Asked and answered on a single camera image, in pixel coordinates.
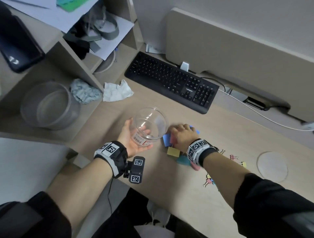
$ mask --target transparent container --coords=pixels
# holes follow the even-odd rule
[[[168,121],[156,107],[145,107],[137,112],[131,125],[132,140],[140,146],[158,141],[168,130]]]
[[[51,81],[30,89],[23,98],[20,112],[31,126],[61,130],[78,118],[80,108],[66,87]]]

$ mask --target smartphone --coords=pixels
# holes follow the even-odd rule
[[[21,73],[41,61],[45,53],[20,18],[0,5],[0,51],[11,70]]]

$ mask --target white clip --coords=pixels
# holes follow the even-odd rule
[[[189,64],[183,61],[183,63],[181,64],[180,69],[188,72],[189,71]]]

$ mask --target person's right arm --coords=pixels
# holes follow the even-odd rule
[[[183,152],[199,139],[188,124],[175,126],[171,132],[178,141],[175,148]],[[260,178],[217,152],[201,152],[197,163],[204,167],[233,208],[240,234],[254,238],[314,237],[314,203],[311,201]]]

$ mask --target keyboard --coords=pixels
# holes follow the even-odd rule
[[[206,114],[219,86],[139,52],[125,77],[201,114]]]

